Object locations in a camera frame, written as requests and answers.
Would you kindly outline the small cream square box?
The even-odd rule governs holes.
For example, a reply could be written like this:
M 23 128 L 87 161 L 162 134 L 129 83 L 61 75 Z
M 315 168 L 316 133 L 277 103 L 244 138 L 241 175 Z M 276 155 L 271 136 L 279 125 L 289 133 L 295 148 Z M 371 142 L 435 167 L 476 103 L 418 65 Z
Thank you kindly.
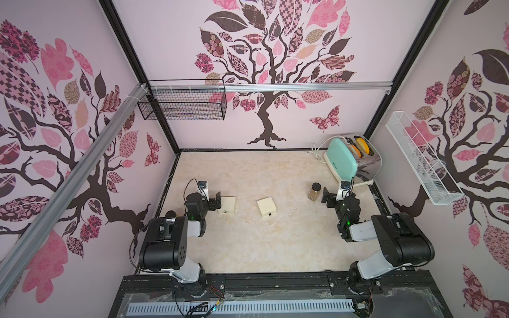
M 257 206 L 263 219 L 275 217 L 277 215 L 277 207 L 271 197 L 257 200 Z

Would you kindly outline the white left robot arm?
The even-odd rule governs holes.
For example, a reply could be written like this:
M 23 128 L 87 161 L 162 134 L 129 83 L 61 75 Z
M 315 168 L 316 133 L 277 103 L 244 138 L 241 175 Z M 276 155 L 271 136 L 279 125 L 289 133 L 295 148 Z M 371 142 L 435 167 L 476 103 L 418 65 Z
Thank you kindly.
M 163 273 L 181 284 L 205 285 L 203 266 L 187 257 L 189 238 L 203 237 L 206 215 L 221 208 L 221 194 L 212 199 L 191 193 L 186 197 L 187 214 L 174 218 L 160 217 L 150 222 L 145 235 L 139 268 L 151 274 Z

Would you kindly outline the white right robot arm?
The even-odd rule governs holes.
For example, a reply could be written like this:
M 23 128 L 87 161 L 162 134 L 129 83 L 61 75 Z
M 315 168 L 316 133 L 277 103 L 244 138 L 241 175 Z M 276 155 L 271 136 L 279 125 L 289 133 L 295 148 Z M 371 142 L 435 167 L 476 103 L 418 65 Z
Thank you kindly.
M 434 247 L 424 232 L 405 213 L 373 215 L 360 221 L 360 200 L 351 191 L 330 193 L 323 189 L 322 203 L 335 209 L 337 229 L 346 242 L 377 241 L 380 249 L 350 266 L 347 281 L 353 285 L 371 281 L 402 267 L 419 267 L 435 257 Z

